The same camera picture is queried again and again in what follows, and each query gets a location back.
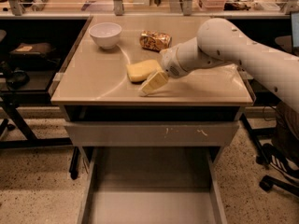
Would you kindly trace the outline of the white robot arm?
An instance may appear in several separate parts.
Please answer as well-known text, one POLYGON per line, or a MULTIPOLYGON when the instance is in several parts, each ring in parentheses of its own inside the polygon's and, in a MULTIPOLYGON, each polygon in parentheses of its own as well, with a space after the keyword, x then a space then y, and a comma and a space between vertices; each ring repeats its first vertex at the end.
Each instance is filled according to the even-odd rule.
POLYGON ((299 112, 299 57, 251 40, 226 19, 205 21, 195 38, 161 54, 161 68, 142 83, 141 96, 161 88, 170 77, 186 77, 197 69, 233 63, 299 112))

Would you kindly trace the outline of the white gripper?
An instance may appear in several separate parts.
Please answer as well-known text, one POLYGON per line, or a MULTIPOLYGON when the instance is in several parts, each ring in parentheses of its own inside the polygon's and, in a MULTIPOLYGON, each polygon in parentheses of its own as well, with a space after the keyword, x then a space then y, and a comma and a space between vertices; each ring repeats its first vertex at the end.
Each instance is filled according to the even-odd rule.
POLYGON ((160 51, 162 56, 160 66, 164 71, 155 71, 141 84, 139 88, 140 95, 149 95, 155 90, 160 89, 168 82, 168 76, 171 78, 181 78, 188 75, 179 64, 178 46, 160 51))

